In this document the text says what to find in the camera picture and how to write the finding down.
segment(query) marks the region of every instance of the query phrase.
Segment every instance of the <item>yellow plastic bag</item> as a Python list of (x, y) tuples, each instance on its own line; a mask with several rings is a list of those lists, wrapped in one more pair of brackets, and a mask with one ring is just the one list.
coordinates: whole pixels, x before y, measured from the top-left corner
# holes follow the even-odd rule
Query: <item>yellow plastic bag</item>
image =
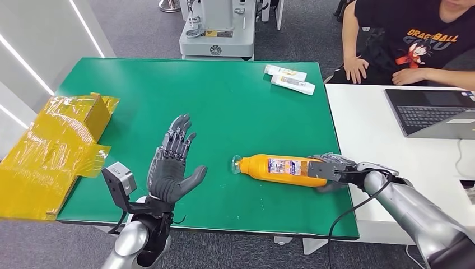
[(0, 217), (55, 220), (78, 176), (96, 177), (109, 153), (98, 145), (118, 98), (49, 99), (0, 163)]

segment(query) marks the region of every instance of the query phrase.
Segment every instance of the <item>bottle label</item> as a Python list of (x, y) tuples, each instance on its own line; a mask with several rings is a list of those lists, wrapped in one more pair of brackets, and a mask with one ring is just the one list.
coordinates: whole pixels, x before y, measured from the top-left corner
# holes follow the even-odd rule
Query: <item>bottle label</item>
[(302, 162), (281, 159), (269, 159), (267, 162), (267, 172), (275, 174), (301, 175)]
[(296, 79), (290, 78), (290, 77), (281, 77), (281, 81), (287, 82), (289, 84), (293, 84), (295, 86), (304, 86), (305, 85), (305, 82), (301, 82), (299, 80), (296, 80)]
[(295, 72), (293, 70), (290, 70), (290, 69), (281, 69), (279, 71), (283, 74), (290, 75), (290, 76), (294, 76), (294, 75), (297, 74), (297, 72)]

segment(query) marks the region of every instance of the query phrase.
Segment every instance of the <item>bottle cap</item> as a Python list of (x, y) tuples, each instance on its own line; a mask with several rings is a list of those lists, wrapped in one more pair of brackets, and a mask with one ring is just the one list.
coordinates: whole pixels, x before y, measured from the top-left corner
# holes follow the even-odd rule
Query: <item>bottle cap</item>
[(269, 74), (269, 75), (274, 75), (278, 70), (277, 66), (273, 66), (271, 64), (266, 64), (266, 67), (264, 68), (264, 73)]
[(239, 156), (239, 155), (234, 155), (234, 157), (232, 158), (231, 171), (232, 171), (233, 174), (241, 173), (240, 165), (241, 165), (241, 160), (242, 159), (243, 158), (241, 158), (241, 156)]

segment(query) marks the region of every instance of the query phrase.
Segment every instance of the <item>green table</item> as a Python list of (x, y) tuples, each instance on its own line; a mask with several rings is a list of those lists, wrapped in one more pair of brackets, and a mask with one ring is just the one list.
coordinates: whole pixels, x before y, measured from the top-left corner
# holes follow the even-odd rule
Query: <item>green table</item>
[[(199, 164), (207, 165), (208, 173), (176, 204), (175, 220), (186, 219), (175, 228), (322, 238), (352, 206), (347, 188), (320, 194), (231, 173), (235, 154), (339, 152), (318, 64), (275, 64), (307, 72), (307, 81), (316, 85), (314, 95), (271, 85), (263, 73), (266, 62), (96, 58), (80, 60), (56, 95), (99, 92), (121, 98), (99, 143), (112, 146), (106, 165), (120, 161), (134, 173), (137, 190), (131, 201), (147, 193), (148, 167), (170, 122), (191, 115), (190, 131), (197, 138), (186, 174)], [(58, 220), (111, 225), (120, 214), (99, 175), (77, 182)], [(344, 217), (333, 235), (357, 239), (354, 214)]]

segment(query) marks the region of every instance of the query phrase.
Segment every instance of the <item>person's hand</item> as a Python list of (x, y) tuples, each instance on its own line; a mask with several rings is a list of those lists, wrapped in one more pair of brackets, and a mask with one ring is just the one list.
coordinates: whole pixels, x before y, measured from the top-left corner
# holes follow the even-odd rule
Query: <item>person's hand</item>
[(395, 85), (407, 85), (427, 79), (429, 68), (407, 68), (393, 74)]
[(206, 175), (206, 166), (200, 165), (191, 176), (184, 178), (188, 151), (196, 136), (196, 133), (191, 133), (185, 138), (191, 125), (189, 115), (178, 116), (171, 123), (148, 170), (147, 189), (150, 195), (170, 204), (194, 189)]
[(361, 84), (361, 77), (366, 79), (366, 70), (370, 64), (358, 57), (345, 58), (343, 68), (346, 71), (346, 79), (353, 81), (353, 84)]

